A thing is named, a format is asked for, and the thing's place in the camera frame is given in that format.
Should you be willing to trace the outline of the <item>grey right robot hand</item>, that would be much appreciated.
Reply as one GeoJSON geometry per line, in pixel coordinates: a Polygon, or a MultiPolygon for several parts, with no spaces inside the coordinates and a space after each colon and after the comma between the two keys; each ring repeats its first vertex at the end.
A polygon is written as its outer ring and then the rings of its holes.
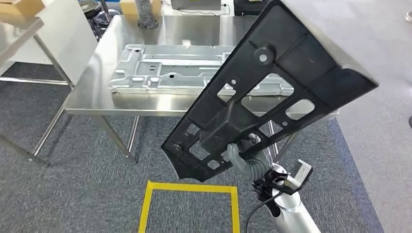
{"type": "Polygon", "coordinates": [[[240,152],[248,150],[258,142],[260,142],[260,137],[251,133],[245,139],[227,145],[227,158],[236,170],[244,172],[248,167],[248,163],[240,157],[240,152]]]}

